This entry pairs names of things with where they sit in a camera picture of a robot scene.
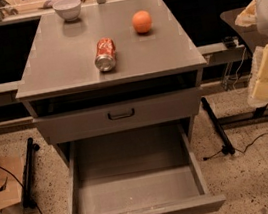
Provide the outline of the red coke can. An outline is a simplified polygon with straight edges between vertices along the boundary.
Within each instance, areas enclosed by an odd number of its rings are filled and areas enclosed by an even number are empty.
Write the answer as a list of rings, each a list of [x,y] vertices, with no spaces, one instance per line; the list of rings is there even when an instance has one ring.
[[[109,38],[101,38],[97,42],[95,65],[101,72],[109,72],[116,66],[116,48],[114,42]]]

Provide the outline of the grey drawer cabinet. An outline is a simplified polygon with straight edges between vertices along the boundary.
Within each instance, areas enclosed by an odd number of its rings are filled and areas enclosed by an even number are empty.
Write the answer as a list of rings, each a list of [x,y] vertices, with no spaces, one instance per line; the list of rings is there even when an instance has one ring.
[[[206,61],[163,0],[85,6],[41,17],[16,98],[63,159],[72,143],[136,130],[192,132]]]

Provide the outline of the open grey bottom drawer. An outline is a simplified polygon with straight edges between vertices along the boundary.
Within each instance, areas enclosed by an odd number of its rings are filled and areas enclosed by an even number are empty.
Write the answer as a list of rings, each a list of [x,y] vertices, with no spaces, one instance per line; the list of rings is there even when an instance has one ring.
[[[76,140],[68,160],[69,214],[205,214],[225,202],[179,124]]]

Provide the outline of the closed grey upper drawer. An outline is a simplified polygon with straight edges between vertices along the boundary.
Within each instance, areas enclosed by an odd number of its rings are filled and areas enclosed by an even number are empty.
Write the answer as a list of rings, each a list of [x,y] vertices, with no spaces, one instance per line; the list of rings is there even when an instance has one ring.
[[[200,107],[200,97],[200,89],[193,87],[48,115],[36,118],[34,124],[50,145],[70,142],[194,116]]]

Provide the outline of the black table leg bar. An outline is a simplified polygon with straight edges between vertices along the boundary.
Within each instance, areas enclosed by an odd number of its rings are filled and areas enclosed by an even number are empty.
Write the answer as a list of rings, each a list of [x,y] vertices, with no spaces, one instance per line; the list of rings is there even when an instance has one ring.
[[[208,103],[207,99],[202,97],[201,98],[201,104],[203,105],[203,109],[207,112],[208,116],[211,119],[211,122],[214,125],[214,128],[216,129],[218,136],[220,136],[223,147],[222,147],[222,153],[224,154],[234,154],[235,148],[233,147],[231,141],[228,139],[228,136],[225,133],[225,130],[222,128],[221,124],[218,121],[218,118],[215,116],[215,113],[211,109],[210,104]]]

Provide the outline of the orange fruit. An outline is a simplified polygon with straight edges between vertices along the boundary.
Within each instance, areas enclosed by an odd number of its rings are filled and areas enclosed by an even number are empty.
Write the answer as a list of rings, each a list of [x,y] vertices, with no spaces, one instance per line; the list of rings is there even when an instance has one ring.
[[[151,15],[145,11],[137,11],[132,17],[132,26],[137,33],[147,33],[151,30],[152,19]]]

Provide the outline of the white ceramic bowl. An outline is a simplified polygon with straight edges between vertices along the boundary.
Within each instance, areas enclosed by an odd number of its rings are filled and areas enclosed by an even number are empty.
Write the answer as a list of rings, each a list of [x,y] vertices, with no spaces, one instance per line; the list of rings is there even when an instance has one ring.
[[[58,0],[52,8],[65,21],[77,20],[81,13],[81,0]]]

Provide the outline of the black floor rail left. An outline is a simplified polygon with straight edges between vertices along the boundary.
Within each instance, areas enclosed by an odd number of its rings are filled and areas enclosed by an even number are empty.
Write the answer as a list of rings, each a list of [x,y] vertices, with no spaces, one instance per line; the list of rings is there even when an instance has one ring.
[[[23,207],[24,208],[35,208],[36,202],[32,197],[32,172],[33,172],[33,162],[35,158],[35,153],[38,152],[40,146],[34,142],[33,138],[29,138],[27,140],[26,147],[26,161],[25,166],[23,168]]]

